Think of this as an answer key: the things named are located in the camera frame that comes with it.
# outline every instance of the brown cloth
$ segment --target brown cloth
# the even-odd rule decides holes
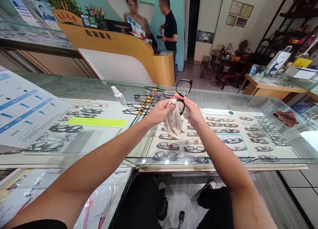
[[[282,112],[282,111],[275,111],[273,113],[273,116],[275,116],[277,119],[285,123],[285,127],[294,127],[296,124],[298,124],[298,120],[296,118],[296,115],[294,112]]]

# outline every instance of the shopping bag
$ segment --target shopping bag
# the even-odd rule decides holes
[[[283,51],[279,51],[271,62],[267,65],[266,73],[276,74],[280,67],[288,60],[292,46],[286,47]]]

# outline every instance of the spray bottle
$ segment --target spray bottle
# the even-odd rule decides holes
[[[121,103],[122,106],[127,106],[127,101],[125,100],[122,93],[120,93],[115,86],[112,86],[113,92],[115,93],[115,97]]]

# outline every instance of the black pants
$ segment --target black pants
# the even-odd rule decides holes
[[[201,192],[198,200],[201,206],[209,210],[197,229],[233,228],[231,196],[226,187],[206,188]],[[128,190],[114,229],[159,229],[157,216],[163,206],[163,195],[159,192],[153,177],[141,174],[136,177]]]

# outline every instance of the sneaker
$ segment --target sneaker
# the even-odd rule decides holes
[[[158,189],[162,193],[162,196],[165,199],[165,205],[162,209],[162,213],[158,215],[160,221],[164,221],[168,215],[168,195],[167,195],[167,184],[164,180],[160,181],[158,184]]]
[[[198,196],[196,197],[196,204],[197,204],[199,207],[202,207],[202,206],[200,206],[199,203],[198,203],[198,198],[199,198],[199,196],[200,196],[200,193],[203,191],[203,189],[206,189],[206,188],[216,189],[216,185],[217,185],[216,181],[215,181],[214,179],[211,179],[209,182],[207,182],[207,183],[204,185],[204,187],[203,187],[202,189],[199,190],[199,194],[198,194]]]

